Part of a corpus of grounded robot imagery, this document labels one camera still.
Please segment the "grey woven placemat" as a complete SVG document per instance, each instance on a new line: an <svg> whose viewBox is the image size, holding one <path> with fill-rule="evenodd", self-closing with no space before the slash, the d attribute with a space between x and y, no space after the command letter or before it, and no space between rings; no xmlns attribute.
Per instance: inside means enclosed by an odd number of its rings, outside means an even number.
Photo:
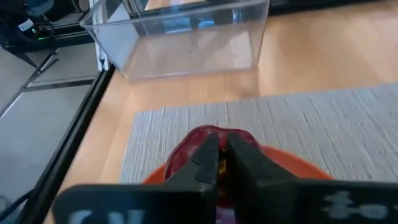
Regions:
<svg viewBox="0 0 398 224"><path fill-rule="evenodd" d="M398 82L138 113L120 181L144 180L204 124L246 130L338 179L398 182Z"/></svg>

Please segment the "black control box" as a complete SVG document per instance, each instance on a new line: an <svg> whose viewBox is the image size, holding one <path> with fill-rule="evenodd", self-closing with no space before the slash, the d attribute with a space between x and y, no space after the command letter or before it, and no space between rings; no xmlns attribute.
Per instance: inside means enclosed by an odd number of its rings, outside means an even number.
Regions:
<svg viewBox="0 0 398 224"><path fill-rule="evenodd" d="M0 0L0 47L36 67L30 52L93 41L79 21L90 0Z"/></svg>

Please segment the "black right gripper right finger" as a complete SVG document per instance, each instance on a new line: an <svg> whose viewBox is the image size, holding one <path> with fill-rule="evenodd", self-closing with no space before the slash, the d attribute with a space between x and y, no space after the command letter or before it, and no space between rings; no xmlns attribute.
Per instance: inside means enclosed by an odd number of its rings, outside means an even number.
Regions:
<svg viewBox="0 0 398 224"><path fill-rule="evenodd" d="M236 173L245 182L255 184L258 181L265 183L295 180L293 173L284 169L256 145L245 141L237 134L227 136L229 160L233 163Z"/></svg>

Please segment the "dark red apple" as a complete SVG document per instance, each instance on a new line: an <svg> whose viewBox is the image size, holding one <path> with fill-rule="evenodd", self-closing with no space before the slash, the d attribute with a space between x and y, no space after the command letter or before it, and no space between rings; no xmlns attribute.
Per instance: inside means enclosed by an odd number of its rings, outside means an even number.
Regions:
<svg viewBox="0 0 398 224"><path fill-rule="evenodd" d="M259 147L259 143L251 133L242 129L221 128L214 125L203 125L192 129L183 140L175 147L169 155L165 165L165 179L171 177L192 156L192 154L203 144L211 134L219 136L219 165L218 165L218 201L216 221L218 224L236 224L234 214L234 186L232 184L232 173L226 168L227 135L235 133L247 143Z"/></svg>

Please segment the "orange plate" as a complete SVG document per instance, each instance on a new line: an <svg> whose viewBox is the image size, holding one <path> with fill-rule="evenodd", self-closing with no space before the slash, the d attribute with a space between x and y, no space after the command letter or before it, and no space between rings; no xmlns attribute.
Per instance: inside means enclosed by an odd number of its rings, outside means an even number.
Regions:
<svg viewBox="0 0 398 224"><path fill-rule="evenodd" d="M261 146L263 153L275 163L283 167L300 178L310 179L333 179L331 175L321 170L315 164L296 156L295 154L274 148L272 146ZM151 172L144 180L143 184L164 183L165 163Z"/></svg>

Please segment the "clear plastic container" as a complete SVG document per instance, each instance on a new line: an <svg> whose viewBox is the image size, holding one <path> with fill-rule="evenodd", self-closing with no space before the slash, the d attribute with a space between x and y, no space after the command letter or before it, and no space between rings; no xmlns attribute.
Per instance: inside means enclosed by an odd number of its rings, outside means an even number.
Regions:
<svg viewBox="0 0 398 224"><path fill-rule="evenodd" d="M96 0L80 24L128 80L258 64L270 0Z"/></svg>

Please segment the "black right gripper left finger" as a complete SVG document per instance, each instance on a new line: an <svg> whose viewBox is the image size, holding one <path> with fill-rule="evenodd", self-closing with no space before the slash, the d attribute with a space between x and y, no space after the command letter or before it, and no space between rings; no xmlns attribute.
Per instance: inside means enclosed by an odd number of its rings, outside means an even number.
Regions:
<svg viewBox="0 0 398 224"><path fill-rule="evenodd" d="M210 134L189 160L171 175L166 184L215 185L218 175L219 136Z"/></svg>

